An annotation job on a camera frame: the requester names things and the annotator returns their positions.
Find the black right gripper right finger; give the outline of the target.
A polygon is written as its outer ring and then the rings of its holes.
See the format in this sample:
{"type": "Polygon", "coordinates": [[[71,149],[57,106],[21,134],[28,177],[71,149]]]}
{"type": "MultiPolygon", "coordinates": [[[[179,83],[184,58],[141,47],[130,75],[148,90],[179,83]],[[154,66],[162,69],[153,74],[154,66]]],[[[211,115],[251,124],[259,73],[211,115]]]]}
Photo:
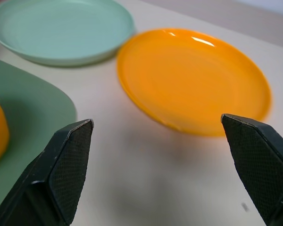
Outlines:
{"type": "Polygon", "coordinates": [[[283,226],[283,137],[270,125],[223,114],[236,171],[267,226],[283,226]]]}

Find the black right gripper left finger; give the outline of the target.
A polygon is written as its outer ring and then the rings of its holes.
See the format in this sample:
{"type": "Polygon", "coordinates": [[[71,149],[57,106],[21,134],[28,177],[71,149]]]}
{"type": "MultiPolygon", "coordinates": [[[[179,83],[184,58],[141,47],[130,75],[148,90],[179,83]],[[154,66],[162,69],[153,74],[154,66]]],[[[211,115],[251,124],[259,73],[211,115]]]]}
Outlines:
{"type": "Polygon", "coordinates": [[[56,131],[0,204],[0,226],[69,226],[86,179],[93,120],[56,131]]]}

